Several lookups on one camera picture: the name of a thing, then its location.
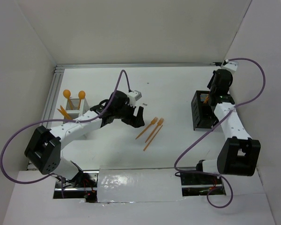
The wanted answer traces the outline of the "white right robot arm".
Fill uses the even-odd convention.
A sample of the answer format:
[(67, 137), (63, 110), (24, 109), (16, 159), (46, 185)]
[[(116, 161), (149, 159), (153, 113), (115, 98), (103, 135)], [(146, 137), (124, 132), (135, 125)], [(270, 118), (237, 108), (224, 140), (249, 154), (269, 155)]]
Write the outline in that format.
[(251, 177), (255, 173), (261, 144), (246, 132), (235, 108), (235, 101), (229, 94), (233, 82), (232, 73), (226, 69), (213, 71), (209, 81), (208, 97), (198, 104), (207, 119), (206, 129), (220, 125), (225, 143), (215, 160), (200, 160), (196, 165), (195, 179), (205, 184), (211, 174)]

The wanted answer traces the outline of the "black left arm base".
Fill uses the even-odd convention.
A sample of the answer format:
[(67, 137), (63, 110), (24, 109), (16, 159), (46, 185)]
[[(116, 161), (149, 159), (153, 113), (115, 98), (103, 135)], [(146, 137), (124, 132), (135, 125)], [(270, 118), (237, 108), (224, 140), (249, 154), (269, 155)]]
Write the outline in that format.
[(54, 175), (56, 183), (53, 199), (81, 199), (87, 203), (97, 202), (99, 171), (83, 171), (75, 180)]

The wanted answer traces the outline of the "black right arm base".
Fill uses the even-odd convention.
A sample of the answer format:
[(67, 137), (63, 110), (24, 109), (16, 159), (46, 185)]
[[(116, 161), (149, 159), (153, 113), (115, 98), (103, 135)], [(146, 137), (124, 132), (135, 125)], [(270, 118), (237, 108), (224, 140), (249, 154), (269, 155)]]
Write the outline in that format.
[(215, 176), (184, 172), (176, 172), (175, 176), (180, 178), (183, 197), (207, 195), (212, 189), (211, 195), (225, 195), (222, 180)]

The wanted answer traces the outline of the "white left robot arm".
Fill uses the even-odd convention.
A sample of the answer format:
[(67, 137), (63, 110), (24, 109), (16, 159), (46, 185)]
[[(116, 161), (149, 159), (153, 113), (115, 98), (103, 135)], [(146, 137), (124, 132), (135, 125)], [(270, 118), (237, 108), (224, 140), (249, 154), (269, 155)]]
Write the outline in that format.
[(76, 163), (62, 157), (61, 151), (70, 142), (112, 123), (115, 119), (134, 128), (144, 126), (144, 108), (139, 106), (137, 114), (134, 114), (136, 102), (141, 97), (142, 94), (136, 90), (127, 94), (118, 90), (109, 99), (91, 107), (75, 123), (68, 122), (50, 129), (39, 126), (24, 155), (43, 175), (53, 173), (64, 178), (72, 187), (78, 187), (91, 178)]

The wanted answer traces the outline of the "orange plastic fork left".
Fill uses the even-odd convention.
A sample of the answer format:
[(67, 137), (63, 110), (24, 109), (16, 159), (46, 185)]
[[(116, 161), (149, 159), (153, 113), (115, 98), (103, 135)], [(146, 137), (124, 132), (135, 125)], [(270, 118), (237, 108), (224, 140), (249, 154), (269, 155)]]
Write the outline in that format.
[(141, 133), (135, 138), (138, 139), (140, 136), (142, 136), (152, 125), (154, 125), (158, 120), (158, 117), (154, 117), (151, 122), (141, 131)]

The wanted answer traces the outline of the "orange plastic fork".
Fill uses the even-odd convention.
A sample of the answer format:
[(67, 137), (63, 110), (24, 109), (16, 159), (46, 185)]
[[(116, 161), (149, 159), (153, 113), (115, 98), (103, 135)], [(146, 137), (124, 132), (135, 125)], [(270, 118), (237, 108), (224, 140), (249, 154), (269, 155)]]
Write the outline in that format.
[(153, 129), (153, 131), (152, 131), (151, 134), (148, 136), (148, 138), (146, 139), (145, 142), (147, 142), (147, 141), (151, 138), (151, 136), (152, 136), (152, 135), (156, 132), (156, 130), (163, 124), (163, 122), (164, 122), (164, 118), (160, 118), (160, 120), (157, 122), (156, 127)]
[(154, 125), (158, 120), (158, 117), (154, 117), (151, 122), (141, 131), (141, 133), (135, 138), (138, 139), (140, 136), (142, 136), (152, 125)]

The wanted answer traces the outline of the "orange plastic fork right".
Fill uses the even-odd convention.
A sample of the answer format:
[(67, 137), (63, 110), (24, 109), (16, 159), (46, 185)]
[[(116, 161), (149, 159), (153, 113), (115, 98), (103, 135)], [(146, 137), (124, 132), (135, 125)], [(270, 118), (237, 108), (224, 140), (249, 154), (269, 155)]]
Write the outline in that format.
[(164, 118), (160, 118), (160, 120), (157, 122), (156, 127), (153, 129), (153, 131), (152, 131), (151, 134), (148, 136), (148, 138), (146, 139), (145, 142), (147, 142), (147, 141), (151, 138), (151, 136), (152, 136), (152, 135), (156, 132), (156, 130), (163, 124), (163, 122), (164, 122)]

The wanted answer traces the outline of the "black utensil caddy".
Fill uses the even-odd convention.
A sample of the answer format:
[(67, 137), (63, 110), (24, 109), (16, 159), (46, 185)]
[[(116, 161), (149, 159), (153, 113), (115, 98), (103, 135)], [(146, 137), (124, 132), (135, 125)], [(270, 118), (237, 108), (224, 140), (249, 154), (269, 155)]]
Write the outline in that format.
[(191, 101), (193, 129), (211, 129), (219, 121), (214, 115), (211, 106), (204, 104), (208, 91), (197, 90)]

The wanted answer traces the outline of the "white utensil caddy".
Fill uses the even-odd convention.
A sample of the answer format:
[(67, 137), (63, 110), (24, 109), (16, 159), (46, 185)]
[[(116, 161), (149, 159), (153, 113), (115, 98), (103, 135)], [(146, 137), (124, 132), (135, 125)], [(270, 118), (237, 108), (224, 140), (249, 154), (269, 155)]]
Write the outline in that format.
[(78, 110), (78, 104), (79, 104), (79, 98), (70, 98), (73, 105), (74, 105), (74, 109), (71, 110), (69, 107), (69, 104), (67, 102), (67, 99), (64, 101), (64, 104), (62, 105), (62, 107), (65, 109), (65, 111), (67, 112), (67, 114), (74, 120), (77, 119), (78, 117), (82, 116), (84, 113), (87, 112), (87, 110), (89, 110), (89, 105), (86, 101), (86, 99), (83, 99), (81, 102), (81, 107), (80, 110)]

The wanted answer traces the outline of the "white tape sheet front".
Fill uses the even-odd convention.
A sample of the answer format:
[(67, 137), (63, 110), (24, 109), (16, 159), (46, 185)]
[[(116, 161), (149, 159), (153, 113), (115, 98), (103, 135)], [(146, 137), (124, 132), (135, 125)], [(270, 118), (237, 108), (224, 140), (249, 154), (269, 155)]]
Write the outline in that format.
[(98, 175), (100, 203), (181, 201), (182, 187), (174, 169), (102, 169)]

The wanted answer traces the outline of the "aluminium rail back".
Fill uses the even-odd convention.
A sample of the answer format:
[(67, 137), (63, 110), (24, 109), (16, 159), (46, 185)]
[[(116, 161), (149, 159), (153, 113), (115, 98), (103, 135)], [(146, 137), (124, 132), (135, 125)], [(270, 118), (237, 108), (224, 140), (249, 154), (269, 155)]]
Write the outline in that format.
[(67, 68), (146, 68), (146, 67), (215, 67), (220, 66), (221, 62), (197, 62), (197, 63), (117, 63), (117, 64), (72, 64), (57, 65), (56, 69)]

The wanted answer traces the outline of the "aluminium rail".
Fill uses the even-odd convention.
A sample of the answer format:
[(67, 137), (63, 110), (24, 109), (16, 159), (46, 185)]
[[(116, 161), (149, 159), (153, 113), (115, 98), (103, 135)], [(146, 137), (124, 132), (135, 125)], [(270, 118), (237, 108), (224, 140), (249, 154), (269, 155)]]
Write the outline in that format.
[(64, 69), (56, 67), (47, 95), (41, 120), (50, 120), (54, 117), (63, 75)]
[(67, 68), (146, 68), (146, 67), (215, 67), (220, 66), (221, 62), (197, 62), (197, 63), (117, 63), (117, 64), (72, 64), (57, 65), (56, 69)]

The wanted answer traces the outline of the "aluminium rail left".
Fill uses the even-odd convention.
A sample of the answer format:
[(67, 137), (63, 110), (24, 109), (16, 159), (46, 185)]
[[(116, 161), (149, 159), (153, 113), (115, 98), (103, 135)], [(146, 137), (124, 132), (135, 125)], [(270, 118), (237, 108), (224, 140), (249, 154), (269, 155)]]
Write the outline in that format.
[(63, 75), (64, 69), (56, 67), (47, 95), (41, 120), (50, 120), (54, 117)]

